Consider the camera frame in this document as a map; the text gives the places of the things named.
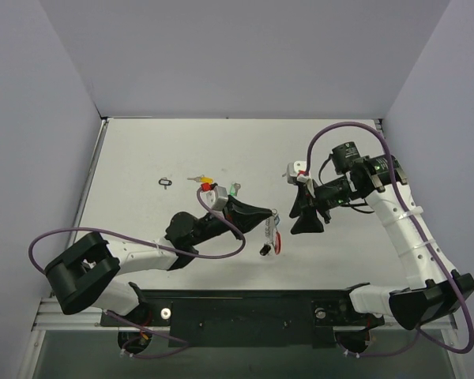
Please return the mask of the red keyring with keys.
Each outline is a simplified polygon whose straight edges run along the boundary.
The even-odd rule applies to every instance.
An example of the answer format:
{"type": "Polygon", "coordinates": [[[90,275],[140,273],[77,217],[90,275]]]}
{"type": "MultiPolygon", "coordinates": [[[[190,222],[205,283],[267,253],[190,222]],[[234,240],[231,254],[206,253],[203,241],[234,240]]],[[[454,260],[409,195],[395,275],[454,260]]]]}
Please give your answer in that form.
{"type": "Polygon", "coordinates": [[[282,248],[282,240],[281,235],[278,230],[278,225],[276,225],[273,221],[273,212],[277,210],[272,210],[272,215],[265,221],[265,244],[271,245],[272,249],[270,250],[269,254],[274,253],[275,255],[279,255],[281,248],[282,248]]]}

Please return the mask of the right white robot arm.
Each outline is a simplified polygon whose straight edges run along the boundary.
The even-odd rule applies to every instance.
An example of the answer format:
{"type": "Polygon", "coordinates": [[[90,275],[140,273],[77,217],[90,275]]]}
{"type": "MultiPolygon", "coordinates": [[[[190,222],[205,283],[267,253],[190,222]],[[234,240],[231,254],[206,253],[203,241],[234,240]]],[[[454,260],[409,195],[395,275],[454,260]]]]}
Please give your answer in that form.
{"type": "Polygon", "coordinates": [[[474,278],[460,274],[439,249],[398,161],[384,155],[361,156],[353,142],[335,147],[331,160],[338,176],[322,185],[307,175],[306,162],[287,166],[287,181],[297,188],[289,214],[295,221],[291,233],[322,233],[331,220],[330,210],[362,199],[386,230],[408,285],[405,289],[353,287],[337,303],[339,318],[354,323],[365,313],[375,313],[413,330],[458,310],[457,297],[473,293],[474,278]]]}

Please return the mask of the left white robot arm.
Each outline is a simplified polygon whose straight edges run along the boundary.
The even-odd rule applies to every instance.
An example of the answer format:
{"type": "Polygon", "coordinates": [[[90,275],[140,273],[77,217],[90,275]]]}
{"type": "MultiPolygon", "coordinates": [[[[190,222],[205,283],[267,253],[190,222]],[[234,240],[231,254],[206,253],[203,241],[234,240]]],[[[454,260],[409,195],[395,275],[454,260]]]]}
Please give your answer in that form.
{"type": "Polygon", "coordinates": [[[174,214],[164,237],[139,243],[103,231],[88,231],[44,269],[62,311],[75,314],[94,306],[111,310],[127,324],[140,324],[147,314],[145,297],[134,283],[117,276],[140,271],[175,271],[185,268],[200,253],[196,246],[231,232],[242,241],[245,233],[273,217],[273,211],[246,205],[229,197],[219,212],[197,218],[188,212],[174,214]]]}

